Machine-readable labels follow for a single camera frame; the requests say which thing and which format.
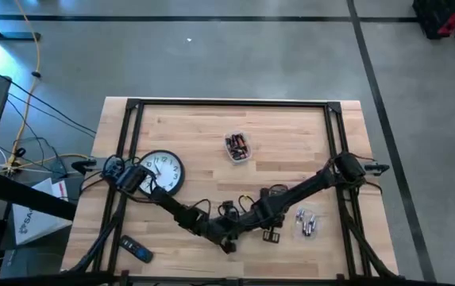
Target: white clock face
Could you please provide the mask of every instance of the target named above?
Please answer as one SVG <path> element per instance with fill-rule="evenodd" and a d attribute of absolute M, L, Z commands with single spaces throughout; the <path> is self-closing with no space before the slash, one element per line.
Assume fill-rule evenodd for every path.
<path fill-rule="evenodd" d="M 156 176 L 156 183 L 165 191 L 177 191 L 183 182 L 184 170 L 179 159 L 172 153 L 156 151 L 142 158 L 141 165 L 152 170 Z M 141 189 L 149 194 L 155 187 L 150 186 L 151 178 L 148 176 L 141 184 Z"/>

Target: gray floor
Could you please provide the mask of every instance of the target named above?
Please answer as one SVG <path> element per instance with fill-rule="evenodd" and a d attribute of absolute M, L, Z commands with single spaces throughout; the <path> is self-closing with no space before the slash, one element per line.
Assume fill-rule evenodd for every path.
<path fill-rule="evenodd" d="M 411 0 L 355 3 L 362 17 L 414 16 Z M 28 0 L 23 5 L 28 14 L 349 16 L 345 0 Z M 0 14 L 18 14 L 17 7 L 0 0 Z M 43 80 L 36 94 L 91 128 L 106 96 L 356 99 L 363 105 L 374 157 L 389 163 L 350 23 L 35 21 L 33 26 L 43 35 Z M 0 21 L 0 29 L 27 30 L 23 21 Z M 454 40 L 428 41 L 416 24 L 370 23 L 362 29 L 436 276 L 455 283 Z M 35 62 L 32 43 L 0 44 L 0 71 L 24 87 Z M 21 102 L 14 103 L 22 110 Z M 8 106 L 0 145 L 10 147 L 20 123 Z M 31 111 L 29 124 L 60 153 L 91 150 L 89 137 L 37 111 Z M 34 148 L 30 157 L 38 156 Z M 399 271 L 421 279 L 394 175 L 384 175 L 381 185 Z M 62 253 L 63 246 L 29 251 L 28 257 L 37 257 Z M 2 276 L 25 275 L 25 254 L 17 258 L 19 268 L 4 266 Z M 38 272 L 37 264 L 31 267 Z"/>

